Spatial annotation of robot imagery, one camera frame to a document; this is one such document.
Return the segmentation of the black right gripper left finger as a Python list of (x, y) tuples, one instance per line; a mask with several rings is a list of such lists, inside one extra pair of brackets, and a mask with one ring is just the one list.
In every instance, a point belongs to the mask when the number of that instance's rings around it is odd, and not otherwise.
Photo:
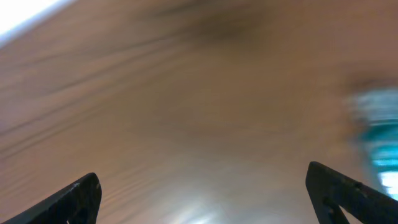
[(102, 196), (91, 172), (3, 224), (95, 224)]

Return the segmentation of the blue mouthwash bottle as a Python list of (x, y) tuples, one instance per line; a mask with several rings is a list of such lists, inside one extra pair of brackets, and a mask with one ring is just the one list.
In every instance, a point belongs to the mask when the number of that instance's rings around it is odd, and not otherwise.
[(372, 88), (345, 100), (357, 145), (377, 187), (397, 200), (397, 88)]

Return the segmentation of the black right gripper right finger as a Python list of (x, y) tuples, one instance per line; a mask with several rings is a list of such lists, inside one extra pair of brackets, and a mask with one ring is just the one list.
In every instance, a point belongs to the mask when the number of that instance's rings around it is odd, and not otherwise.
[(319, 162), (309, 163), (305, 185), (320, 224), (397, 223), (397, 201)]

